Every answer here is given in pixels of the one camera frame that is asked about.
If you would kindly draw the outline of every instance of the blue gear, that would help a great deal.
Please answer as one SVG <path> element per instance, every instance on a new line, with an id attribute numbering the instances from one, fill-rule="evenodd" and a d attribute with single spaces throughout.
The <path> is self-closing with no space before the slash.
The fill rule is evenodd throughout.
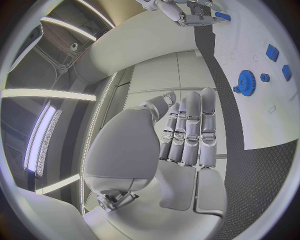
<path id="1" fill-rule="evenodd" d="M 249 70 L 241 71 L 238 77 L 238 88 L 244 96 L 251 96 L 256 88 L 256 81 L 253 73 Z"/>

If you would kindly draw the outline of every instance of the blue cube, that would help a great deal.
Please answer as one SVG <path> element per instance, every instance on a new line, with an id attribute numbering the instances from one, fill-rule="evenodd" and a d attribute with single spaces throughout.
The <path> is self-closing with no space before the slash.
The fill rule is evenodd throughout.
<path id="1" fill-rule="evenodd" d="M 274 62 L 276 62 L 278 55 L 279 55 L 279 51 L 277 50 L 276 47 L 272 46 L 271 44 L 269 44 L 269 46 L 267 47 L 266 53 L 265 53 L 269 59 L 273 60 Z"/>
<path id="2" fill-rule="evenodd" d="M 289 81 L 292 77 L 292 72 L 291 72 L 289 65 L 284 65 L 282 68 L 282 72 L 283 72 L 283 75 L 284 75 L 286 81 Z"/>

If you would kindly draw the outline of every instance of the robotic hand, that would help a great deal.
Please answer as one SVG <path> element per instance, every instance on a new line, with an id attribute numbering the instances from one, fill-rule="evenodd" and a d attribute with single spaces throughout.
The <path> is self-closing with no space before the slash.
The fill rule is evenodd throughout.
<path id="1" fill-rule="evenodd" d="M 221 12 L 222 9 L 209 0 L 136 0 L 144 9 L 156 11 L 160 9 L 168 18 L 181 27 L 206 26 L 225 22 L 222 17 L 204 15 L 202 6 Z M 185 14 L 176 4 L 187 4 L 195 14 Z"/>
<path id="2" fill-rule="evenodd" d="M 84 179 L 100 206 L 112 211 L 134 201 L 157 171 L 160 142 L 154 124 L 176 102 L 174 92 L 130 107 L 110 120 L 93 141 Z"/>

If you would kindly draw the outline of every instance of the gray textured mat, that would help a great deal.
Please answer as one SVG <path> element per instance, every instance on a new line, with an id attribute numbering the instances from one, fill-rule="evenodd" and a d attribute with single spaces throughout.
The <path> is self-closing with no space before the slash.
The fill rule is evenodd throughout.
<path id="1" fill-rule="evenodd" d="M 244 150 L 239 109 L 227 78 L 214 57 L 212 26 L 195 27 L 195 41 L 214 80 L 225 123 L 228 208 L 216 240 L 231 240 L 247 229 L 267 209 L 290 170 L 297 140 L 262 149 Z"/>

